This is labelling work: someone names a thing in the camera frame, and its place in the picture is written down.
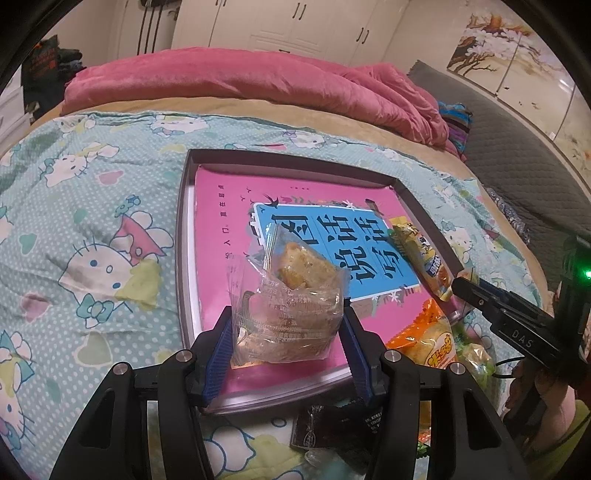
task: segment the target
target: blue gripper pad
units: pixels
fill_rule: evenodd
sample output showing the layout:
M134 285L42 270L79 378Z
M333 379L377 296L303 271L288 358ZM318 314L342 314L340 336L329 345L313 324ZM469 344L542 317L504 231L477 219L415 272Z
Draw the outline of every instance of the blue gripper pad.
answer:
M343 315L343 321L340 324L339 337L351 370L355 391L365 403L369 404L374 399L370 368L346 314Z
M226 324L205 368L205 385L203 386L202 397L207 404L219 395L233 353L234 342L232 340L232 317L230 315L226 319Z

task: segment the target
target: cabinet door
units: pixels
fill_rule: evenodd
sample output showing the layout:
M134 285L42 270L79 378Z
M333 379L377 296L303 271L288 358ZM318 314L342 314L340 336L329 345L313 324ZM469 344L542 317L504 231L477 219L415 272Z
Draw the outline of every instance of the cabinet door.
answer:
M352 67L377 63L392 40L409 0L378 0L353 60Z
M251 37L248 43L248 50L253 51L282 51L284 53L293 53L302 57L317 57L317 55L293 45L286 45L275 40L266 40L259 37Z
M344 0L339 2L330 26L330 41L324 59L349 65L378 0Z
M207 47L223 0L184 0L174 27L173 48Z
M294 21L301 14L303 7L303 1L263 0L256 11L257 18L251 27L251 35L282 44L289 43Z
M248 42L258 17L264 13L264 0L219 0L221 7L213 27L210 47L249 48Z
M304 0L294 18L288 42L324 53L330 40L337 3L336 0Z
M142 30L144 7L139 2L120 0L117 6L118 11L115 13L116 22L113 22L113 29L116 30L111 33L112 43L109 47L109 57L112 60L135 57L138 54L138 36L140 30L142 31L142 37L139 39L140 54L144 53L144 51L151 53L152 46L154 46L154 51L162 51L171 47L176 29L174 11L178 6L178 2L168 4L163 8L158 32L155 29L157 14L154 15L154 22L150 28L150 36L147 38L147 43L147 25L150 20L150 12L146 16L144 29Z

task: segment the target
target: transparent wrapper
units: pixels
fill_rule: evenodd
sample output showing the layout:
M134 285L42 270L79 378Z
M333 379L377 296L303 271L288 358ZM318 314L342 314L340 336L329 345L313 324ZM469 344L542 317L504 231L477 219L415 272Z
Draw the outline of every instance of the transparent wrapper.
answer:
M233 363L287 363L328 356L343 318L349 271L275 224L265 251L230 272Z
M458 349L457 356L480 388L486 390L489 377L495 373L495 362L485 348L477 343L469 343L461 350Z

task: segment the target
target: yellow snack package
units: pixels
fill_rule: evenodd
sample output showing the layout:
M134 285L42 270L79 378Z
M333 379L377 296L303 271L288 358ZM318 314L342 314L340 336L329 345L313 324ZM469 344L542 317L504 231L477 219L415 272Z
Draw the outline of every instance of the yellow snack package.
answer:
M427 238L406 217L390 219L394 241L427 282L433 294L443 301L452 296L453 276Z
M413 362L427 367L445 368L457 362L452 328L433 299L423 304L423 311L412 324L386 343L386 348L400 350ZM422 401L418 439L428 444L431 437L431 402Z

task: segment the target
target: metal screw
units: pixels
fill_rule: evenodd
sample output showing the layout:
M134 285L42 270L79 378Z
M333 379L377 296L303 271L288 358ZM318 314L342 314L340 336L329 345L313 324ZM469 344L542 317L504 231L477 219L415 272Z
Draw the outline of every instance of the metal screw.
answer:
M386 350L384 357L388 362L398 362L402 358L402 355L397 350Z
M461 363L458 362L453 362L449 366L449 370L451 370L456 375L463 375L464 373L466 373L466 367L464 367Z
M125 372L127 372L128 368L129 367L127 366L127 364L120 363L113 367L113 373L115 375L123 375Z
M181 350L180 352L177 352L175 358L179 362L188 362L193 358L193 354L191 353L191 350Z

